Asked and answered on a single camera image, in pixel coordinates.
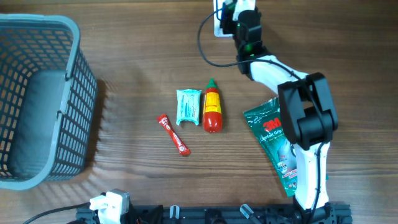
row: ketchup bottle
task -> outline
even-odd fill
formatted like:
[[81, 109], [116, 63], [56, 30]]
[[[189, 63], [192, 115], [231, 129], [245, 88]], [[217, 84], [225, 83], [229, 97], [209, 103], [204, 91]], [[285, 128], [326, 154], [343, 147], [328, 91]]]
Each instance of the ketchup bottle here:
[[203, 107], [203, 127], [209, 133], [220, 132], [223, 127], [220, 95], [214, 79], [206, 86], [205, 106]]

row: green light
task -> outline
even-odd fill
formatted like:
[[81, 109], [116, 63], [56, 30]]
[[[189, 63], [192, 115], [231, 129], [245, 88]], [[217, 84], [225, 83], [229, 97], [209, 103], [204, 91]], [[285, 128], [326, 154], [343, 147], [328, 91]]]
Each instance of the green light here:
[[251, 46], [250, 44], [247, 44], [246, 46], [244, 46], [244, 50], [245, 50], [246, 52], [250, 52], [252, 49], [253, 49], [253, 48], [252, 48], [252, 46]]
[[227, 6], [228, 9], [233, 9], [235, 7], [236, 3], [230, 4], [229, 6]]

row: white power plug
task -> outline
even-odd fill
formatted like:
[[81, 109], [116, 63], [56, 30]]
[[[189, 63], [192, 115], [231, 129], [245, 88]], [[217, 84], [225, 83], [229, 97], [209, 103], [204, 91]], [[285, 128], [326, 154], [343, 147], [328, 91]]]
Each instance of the white power plug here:
[[120, 216], [129, 211], [130, 194], [114, 189], [90, 199], [90, 209], [98, 210], [98, 218], [101, 224], [120, 224]]

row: blue wrapper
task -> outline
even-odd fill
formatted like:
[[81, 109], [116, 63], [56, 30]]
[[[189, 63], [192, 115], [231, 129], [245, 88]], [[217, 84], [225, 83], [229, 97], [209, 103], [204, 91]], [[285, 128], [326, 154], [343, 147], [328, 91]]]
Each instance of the blue wrapper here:
[[177, 121], [191, 121], [199, 125], [201, 90], [177, 90]]

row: green bag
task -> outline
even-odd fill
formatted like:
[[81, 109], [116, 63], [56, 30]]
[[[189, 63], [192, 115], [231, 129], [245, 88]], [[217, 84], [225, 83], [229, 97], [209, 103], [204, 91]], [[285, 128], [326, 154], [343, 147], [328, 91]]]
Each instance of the green bag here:
[[282, 130], [279, 99], [274, 98], [243, 115], [272, 162], [287, 196], [294, 196], [297, 188], [295, 151]]

